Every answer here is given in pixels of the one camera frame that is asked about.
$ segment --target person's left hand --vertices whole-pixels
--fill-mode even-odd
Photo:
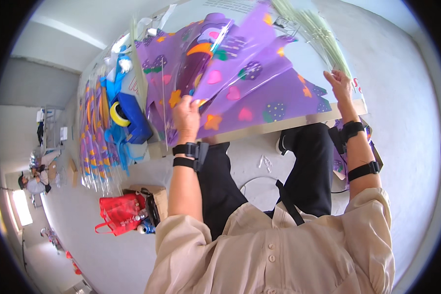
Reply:
[[[182,101],[173,110],[173,120],[178,130],[178,144],[186,144],[196,140],[199,131],[199,103],[200,100],[194,100],[193,97],[185,95]]]

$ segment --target beige shirt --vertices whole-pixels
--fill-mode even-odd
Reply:
[[[170,216],[156,233],[157,259],[146,293],[390,293],[394,256],[388,195],[366,189],[343,215],[301,212],[296,226],[282,203],[273,219],[250,203],[211,241],[209,228]]]

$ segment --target concrete floor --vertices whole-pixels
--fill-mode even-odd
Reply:
[[[417,46],[399,28],[338,0],[316,0],[315,4],[347,50],[368,105],[364,118],[373,128],[373,140],[384,162],[382,183],[391,200],[397,283],[425,235],[440,183],[440,119],[432,82]],[[70,126],[75,101],[67,107],[67,115]],[[294,155],[276,154],[278,137],[279,133],[271,133],[231,142],[231,174],[238,186],[257,176],[286,180]],[[59,165],[67,166],[70,156],[77,159],[77,141],[68,140],[65,146]],[[258,168],[262,154],[272,162],[272,173],[264,166]],[[131,176],[123,186],[151,184],[169,189],[171,165],[172,158],[164,158],[131,166]],[[99,197],[68,183],[53,187],[43,203],[64,248],[98,293],[140,293],[155,260],[154,236],[95,234],[94,226],[102,222]],[[278,197],[274,180],[251,182],[246,197],[260,209],[271,209]],[[333,213],[343,212],[347,193],[334,194],[332,199]]]

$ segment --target window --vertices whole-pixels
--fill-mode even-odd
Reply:
[[[31,218],[31,214],[29,213],[26,195],[24,194],[23,190],[13,191],[13,202],[15,203],[21,226],[26,226],[27,224],[33,223],[33,219]]]

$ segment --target person's right hand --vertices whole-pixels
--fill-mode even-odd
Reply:
[[[194,100],[193,97],[185,95],[182,101],[173,110],[173,120],[178,130],[178,144],[186,144],[196,140],[199,131],[199,103],[200,100]]]
[[[351,79],[342,71],[332,70],[331,73],[324,71],[323,75],[332,86],[333,93],[338,100],[338,110],[343,118],[356,121],[356,113],[351,101]]]

